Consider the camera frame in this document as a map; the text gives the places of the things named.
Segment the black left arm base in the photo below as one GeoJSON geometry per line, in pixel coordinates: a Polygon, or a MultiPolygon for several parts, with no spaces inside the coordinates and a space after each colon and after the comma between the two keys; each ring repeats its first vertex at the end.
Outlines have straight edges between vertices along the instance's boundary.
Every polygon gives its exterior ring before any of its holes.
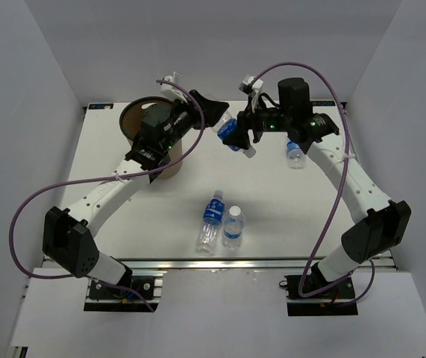
{"type": "Polygon", "coordinates": [[[91,280],[84,300],[85,312],[153,313],[160,302],[162,279],[152,275],[133,276],[129,290],[105,286],[91,280]]]}

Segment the clear bottle blue label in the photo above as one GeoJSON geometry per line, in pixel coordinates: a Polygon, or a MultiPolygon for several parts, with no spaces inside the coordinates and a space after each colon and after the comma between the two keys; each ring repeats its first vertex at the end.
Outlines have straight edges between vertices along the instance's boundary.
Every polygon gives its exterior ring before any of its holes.
{"type": "Polygon", "coordinates": [[[242,153],[249,159],[254,157],[257,153],[247,132],[240,131],[238,134],[235,133],[239,128],[238,121],[228,110],[226,110],[217,121],[211,122],[210,127],[221,142],[223,142],[224,139],[233,140],[232,144],[225,144],[231,151],[242,153]]]}

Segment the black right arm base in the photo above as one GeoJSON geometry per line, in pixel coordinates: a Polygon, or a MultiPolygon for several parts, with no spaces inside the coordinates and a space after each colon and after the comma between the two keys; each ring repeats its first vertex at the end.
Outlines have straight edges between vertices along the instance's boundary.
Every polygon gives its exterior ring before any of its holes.
{"type": "Polygon", "coordinates": [[[286,308],[289,317],[323,317],[323,316],[354,316],[358,315],[355,290],[351,278],[346,279],[328,291],[310,298],[299,295],[301,275],[285,276],[278,284],[286,293],[286,308]]]}

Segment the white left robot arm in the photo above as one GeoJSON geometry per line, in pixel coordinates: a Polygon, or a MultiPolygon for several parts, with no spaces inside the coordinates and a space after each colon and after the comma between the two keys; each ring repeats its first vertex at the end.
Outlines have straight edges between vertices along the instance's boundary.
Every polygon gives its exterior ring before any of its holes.
{"type": "Polygon", "coordinates": [[[117,166],[112,181],[102,181],[93,191],[65,209],[52,207],[45,217],[43,253],[76,278],[91,277],[106,283],[114,297],[131,290],[132,271],[100,252],[95,235],[101,226],[136,192],[146,188],[172,162],[170,151],[192,128],[216,125],[228,103],[190,91],[193,101],[141,98],[120,116],[122,133],[131,150],[117,166]]]}

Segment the small blue cap bottle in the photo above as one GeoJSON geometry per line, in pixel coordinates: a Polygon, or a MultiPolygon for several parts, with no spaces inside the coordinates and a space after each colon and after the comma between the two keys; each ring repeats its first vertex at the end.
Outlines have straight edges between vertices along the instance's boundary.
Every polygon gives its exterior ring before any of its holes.
{"type": "Polygon", "coordinates": [[[289,167],[303,169],[306,166],[306,156],[299,145],[291,140],[286,144],[286,155],[289,167]]]}

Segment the crushed bottle blue label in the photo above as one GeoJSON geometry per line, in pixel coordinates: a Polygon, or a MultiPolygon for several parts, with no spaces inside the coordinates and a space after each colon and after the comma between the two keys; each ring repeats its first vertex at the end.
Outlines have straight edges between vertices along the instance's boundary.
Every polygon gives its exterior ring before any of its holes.
{"type": "Polygon", "coordinates": [[[212,254],[216,248],[216,241],[222,227],[222,219],[225,212],[223,195],[223,191],[216,190],[204,209],[201,229],[195,242],[197,252],[212,254]]]}

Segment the small water bottle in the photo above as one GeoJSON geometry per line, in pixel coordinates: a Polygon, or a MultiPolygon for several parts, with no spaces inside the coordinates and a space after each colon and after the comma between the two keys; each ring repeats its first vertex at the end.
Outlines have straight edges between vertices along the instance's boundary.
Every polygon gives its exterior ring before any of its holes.
{"type": "Polygon", "coordinates": [[[223,219],[222,244],[228,249],[236,249],[242,244],[245,216],[238,206],[229,208],[223,219]]]}

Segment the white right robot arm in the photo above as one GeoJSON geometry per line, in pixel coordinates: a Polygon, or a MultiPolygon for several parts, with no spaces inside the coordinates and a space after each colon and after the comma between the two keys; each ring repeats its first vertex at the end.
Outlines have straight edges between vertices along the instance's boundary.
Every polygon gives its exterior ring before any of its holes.
{"type": "Polygon", "coordinates": [[[399,245],[411,217],[406,201],[393,201],[368,176],[350,154],[345,126],[329,115],[317,113],[310,88],[303,78],[278,82],[279,102],[267,107],[262,100],[263,82],[246,76],[239,90],[248,104],[237,115],[236,127],[223,138],[226,145],[248,150],[267,132],[284,132],[322,170],[337,190],[334,207],[344,202],[353,226],[340,244],[317,263],[308,262],[299,281],[302,298],[326,298],[335,292],[360,264],[399,245]]]}

